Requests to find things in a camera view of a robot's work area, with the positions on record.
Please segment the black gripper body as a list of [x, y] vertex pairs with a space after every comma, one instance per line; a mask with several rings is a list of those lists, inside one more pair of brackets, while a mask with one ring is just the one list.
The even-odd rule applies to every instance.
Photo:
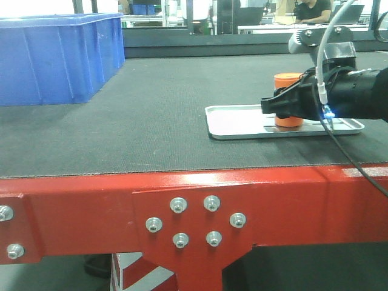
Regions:
[[[328, 105], [337, 118], [387, 121], [387, 69], [337, 70], [326, 76]], [[315, 77], [304, 77], [296, 90], [297, 117], [318, 120], [316, 92]]]

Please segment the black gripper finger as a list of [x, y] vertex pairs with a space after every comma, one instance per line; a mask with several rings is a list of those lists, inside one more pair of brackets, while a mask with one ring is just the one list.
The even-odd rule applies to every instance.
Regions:
[[272, 97], [263, 98], [260, 104], [265, 114], [274, 113], [281, 119], [301, 117], [296, 86], [276, 89]]

